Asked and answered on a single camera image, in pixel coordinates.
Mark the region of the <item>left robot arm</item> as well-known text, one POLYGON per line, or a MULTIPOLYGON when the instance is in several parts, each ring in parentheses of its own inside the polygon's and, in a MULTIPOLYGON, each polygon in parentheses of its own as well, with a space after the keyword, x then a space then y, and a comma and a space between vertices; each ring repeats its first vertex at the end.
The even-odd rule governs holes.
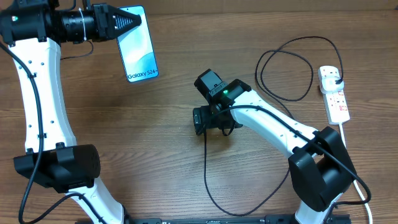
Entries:
POLYGON ((100 178, 94 145, 79 145, 60 78, 61 44, 104 42, 139 27, 140 16, 105 3, 59 9, 58 1, 14 1, 1 12, 1 48, 17 68, 27 125, 25 154, 14 158, 29 185, 72 198, 92 223, 132 223, 100 178))

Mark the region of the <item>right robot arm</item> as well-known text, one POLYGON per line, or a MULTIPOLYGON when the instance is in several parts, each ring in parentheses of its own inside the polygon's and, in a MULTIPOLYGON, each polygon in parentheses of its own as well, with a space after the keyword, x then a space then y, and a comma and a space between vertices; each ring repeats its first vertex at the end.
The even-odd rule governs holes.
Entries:
POLYGON ((327 126, 318 131, 281 113, 241 80, 224 82, 208 69, 194 82, 207 105, 193 110, 197 135, 218 128, 228 136, 252 129, 288 160, 292 185, 301 199, 292 223, 328 223, 338 199, 356 174, 341 136, 327 126))

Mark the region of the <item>blue Galaxy smartphone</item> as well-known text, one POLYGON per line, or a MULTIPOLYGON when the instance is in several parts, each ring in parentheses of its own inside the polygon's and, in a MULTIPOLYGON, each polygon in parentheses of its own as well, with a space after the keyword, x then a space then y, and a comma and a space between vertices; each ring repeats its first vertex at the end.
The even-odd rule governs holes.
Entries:
POLYGON ((141 17, 141 25, 118 37, 118 47, 129 83, 159 75, 147 17, 143 6, 120 7, 121 10, 141 17))

